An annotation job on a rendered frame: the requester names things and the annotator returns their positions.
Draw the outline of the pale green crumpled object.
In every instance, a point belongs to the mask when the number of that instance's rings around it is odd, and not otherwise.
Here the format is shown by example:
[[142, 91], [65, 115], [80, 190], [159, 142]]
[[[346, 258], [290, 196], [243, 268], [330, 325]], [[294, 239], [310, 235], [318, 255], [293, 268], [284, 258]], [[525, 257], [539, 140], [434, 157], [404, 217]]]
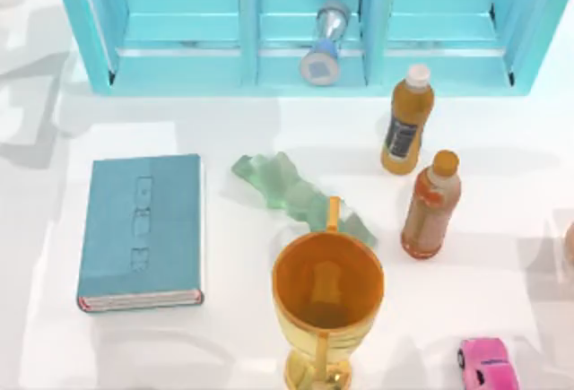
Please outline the pale green crumpled object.
[[254, 187], [267, 208], [285, 212], [313, 232], [326, 228], [329, 197], [300, 175], [286, 153], [243, 155], [231, 172]]

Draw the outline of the gold trophy cup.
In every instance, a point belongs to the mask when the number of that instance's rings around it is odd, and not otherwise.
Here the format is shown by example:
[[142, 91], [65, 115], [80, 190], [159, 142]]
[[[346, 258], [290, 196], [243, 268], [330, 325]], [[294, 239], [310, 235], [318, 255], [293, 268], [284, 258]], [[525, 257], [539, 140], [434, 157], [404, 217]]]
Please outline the gold trophy cup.
[[330, 197], [325, 229], [296, 238], [274, 261], [275, 313], [291, 346], [283, 370], [288, 390], [349, 390], [350, 357], [384, 297], [380, 261], [338, 229], [339, 211], [339, 197]]

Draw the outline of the orange bottle with white cap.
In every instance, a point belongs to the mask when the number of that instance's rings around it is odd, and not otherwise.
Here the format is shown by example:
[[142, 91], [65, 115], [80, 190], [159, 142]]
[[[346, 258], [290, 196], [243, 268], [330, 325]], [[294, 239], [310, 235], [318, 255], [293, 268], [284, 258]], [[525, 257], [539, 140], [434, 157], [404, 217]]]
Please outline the orange bottle with white cap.
[[393, 90], [391, 117], [380, 155], [382, 166], [392, 174], [407, 175], [417, 165], [422, 133], [434, 106], [430, 78], [427, 65], [411, 65]]

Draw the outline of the blue and silver hourglass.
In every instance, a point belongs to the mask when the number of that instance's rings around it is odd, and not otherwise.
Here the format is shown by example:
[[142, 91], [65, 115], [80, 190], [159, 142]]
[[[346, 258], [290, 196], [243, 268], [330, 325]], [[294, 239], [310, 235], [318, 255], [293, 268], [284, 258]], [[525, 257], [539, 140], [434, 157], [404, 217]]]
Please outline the blue and silver hourglass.
[[338, 45], [350, 19], [348, 6], [335, 0], [325, 2], [317, 11], [315, 41], [309, 52], [300, 60], [300, 74], [309, 84], [329, 86], [338, 80]]

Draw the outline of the light blue rack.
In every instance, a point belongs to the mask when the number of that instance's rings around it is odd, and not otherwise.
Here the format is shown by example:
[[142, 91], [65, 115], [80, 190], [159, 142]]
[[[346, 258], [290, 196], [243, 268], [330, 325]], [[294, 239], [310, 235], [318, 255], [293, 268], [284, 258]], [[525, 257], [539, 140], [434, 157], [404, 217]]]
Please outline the light blue rack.
[[411, 65], [442, 95], [524, 95], [569, 0], [335, 0], [339, 78], [300, 60], [331, 0], [63, 0], [91, 87], [117, 96], [385, 95]]

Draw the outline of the blue hardcover book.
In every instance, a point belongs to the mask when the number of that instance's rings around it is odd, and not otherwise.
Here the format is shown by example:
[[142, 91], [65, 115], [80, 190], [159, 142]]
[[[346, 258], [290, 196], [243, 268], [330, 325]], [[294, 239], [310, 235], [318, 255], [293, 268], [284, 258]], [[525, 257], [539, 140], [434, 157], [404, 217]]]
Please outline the blue hardcover book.
[[94, 161], [79, 309], [202, 304], [204, 185], [204, 164], [195, 153]]

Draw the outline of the pink toy car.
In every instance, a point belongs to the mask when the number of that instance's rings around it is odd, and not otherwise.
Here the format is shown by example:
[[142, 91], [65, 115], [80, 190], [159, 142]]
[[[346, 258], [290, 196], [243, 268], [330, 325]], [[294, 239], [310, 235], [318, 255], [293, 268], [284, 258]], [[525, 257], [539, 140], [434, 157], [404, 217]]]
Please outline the pink toy car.
[[464, 339], [457, 350], [465, 390], [520, 390], [517, 373], [500, 338]]

